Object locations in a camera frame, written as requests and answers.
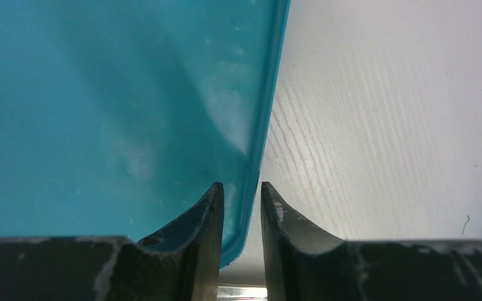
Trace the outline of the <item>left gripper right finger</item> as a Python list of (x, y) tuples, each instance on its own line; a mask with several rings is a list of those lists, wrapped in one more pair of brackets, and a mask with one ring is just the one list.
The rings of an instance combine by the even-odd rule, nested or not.
[(261, 187), (269, 300), (482, 300), (482, 241), (346, 241)]

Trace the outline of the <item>teal box lid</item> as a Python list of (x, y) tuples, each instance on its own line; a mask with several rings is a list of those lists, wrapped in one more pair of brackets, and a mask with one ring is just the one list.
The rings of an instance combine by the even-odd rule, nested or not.
[(0, 237), (249, 228), (288, 1), (0, 1)]

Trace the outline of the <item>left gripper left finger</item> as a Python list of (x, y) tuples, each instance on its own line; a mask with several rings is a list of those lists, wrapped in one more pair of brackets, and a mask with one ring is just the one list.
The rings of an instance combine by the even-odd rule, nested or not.
[(124, 236), (0, 238), (0, 300), (215, 300), (224, 190), (133, 242)]

